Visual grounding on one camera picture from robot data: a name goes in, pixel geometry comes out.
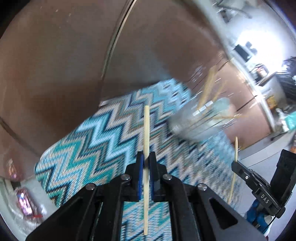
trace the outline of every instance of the bright light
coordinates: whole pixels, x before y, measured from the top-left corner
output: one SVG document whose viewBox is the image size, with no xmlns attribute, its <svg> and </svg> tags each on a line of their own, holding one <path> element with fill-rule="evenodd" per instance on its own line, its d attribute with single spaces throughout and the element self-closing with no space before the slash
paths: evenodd
<svg viewBox="0 0 296 241">
<path fill-rule="evenodd" d="M 284 58 L 281 42 L 276 35 L 270 32 L 247 30 L 241 33 L 237 44 L 244 46 L 248 41 L 252 44 L 252 48 L 257 49 L 256 58 L 260 64 L 264 64 L 270 73 L 281 71 Z"/>
</svg>

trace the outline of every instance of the placemat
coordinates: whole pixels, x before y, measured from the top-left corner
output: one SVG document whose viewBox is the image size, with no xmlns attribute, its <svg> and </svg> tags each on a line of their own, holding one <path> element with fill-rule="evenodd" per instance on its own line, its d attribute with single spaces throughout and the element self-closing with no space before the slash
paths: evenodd
<svg viewBox="0 0 296 241">
<path fill-rule="evenodd" d="M 104 184 L 122 174 L 143 150 L 144 106 L 150 106 L 150 150 L 170 174 L 185 183 L 206 183 L 227 200 L 234 149 L 221 131 L 193 143 L 172 135 L 168 117 L 191 98 L 190 90 L 174 79 L 112 99 L 92 117 L 49 148 L 35 166 L 37 180 L 57 207 L 85 184 Z M 231 201 L 239 202 L 236 181 Z M 125 203 L 121 240 L 171 240 L 167 203 L 149 204 L 149 234 L 143 235 L 143 200 Z"/>
</svg>

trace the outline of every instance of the triangular cutout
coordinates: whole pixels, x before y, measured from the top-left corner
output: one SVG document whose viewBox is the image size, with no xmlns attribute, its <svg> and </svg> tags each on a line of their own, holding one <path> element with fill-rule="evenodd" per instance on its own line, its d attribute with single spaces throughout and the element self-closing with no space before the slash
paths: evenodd
<svg viewBox="0 0 296 241">
<path fill-rule="evenodd" d="M 237 224 L 237 219 L 232 216 L 231 213 L 228 212 L 216 199 L 211 198 L 210 204 L 222 229 L 227 229 Z"/>
</svg>

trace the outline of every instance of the chevron patterned mat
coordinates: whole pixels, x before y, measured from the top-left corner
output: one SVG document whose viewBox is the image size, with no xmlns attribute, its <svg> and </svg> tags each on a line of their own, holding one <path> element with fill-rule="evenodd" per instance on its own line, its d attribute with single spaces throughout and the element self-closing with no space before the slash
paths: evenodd
<svg viewBox="0 0 296 241">
<path fill-rule="evenodd" d="M 38 181 L 57 207 L 85 184 L 104 184 L 124 172 L 143 150 L 144 105 L 150 106 L 150 150 L 185 183 L 206 183 L 227 200 L 234 150 L 223 132 L 201 143 L 173 136 L 167 118 L 191 98 L 174 79 L 113 99 L 49 148 L 35 167 Z M 231 205 L 239 202 L 239 180 Z M 149 204 L 149 235 L 143 235 L 143 200 L 125 203 L 121 240 L 171 240 L 167 203 Z"/>
</svg>

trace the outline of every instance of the silver screw head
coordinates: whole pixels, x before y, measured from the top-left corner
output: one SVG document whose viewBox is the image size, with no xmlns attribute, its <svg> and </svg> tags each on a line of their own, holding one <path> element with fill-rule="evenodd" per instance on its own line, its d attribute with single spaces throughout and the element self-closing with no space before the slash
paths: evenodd
<svg viewBox="0 0 296 241">
<path fill-rule="evenodd" d="M 200 183 L 200 184 L 197 185 L 197 188 L 199 190 L 205 191 L 207 189 L 207 185 L 205 185 L 203 183 Z"/>
<path fill-rule="evenodd" d="M 93 183 L 88 183 L 85 185 L 85 188 L 86 188 L 86 190 L 91 191 L 96 188 L 96 185 L 94 185 Z"/>
<path fill-rule="evenodd" d="M 173 176 L 171 174 L 164 174 L 163 175 L 164 180 L 170 181 L 172 178 L 173 178 Z"/>
<path fill-rule="evenodd" d="M 127 181 L 127 180 L 129 180 L 131 177 L 129 176 L 129 174 L 122 174 L 122 175 L 120 176 L 120 178 L 121 178 L 122 180 L 124 180 L 124 181 Z"/>
</svg>

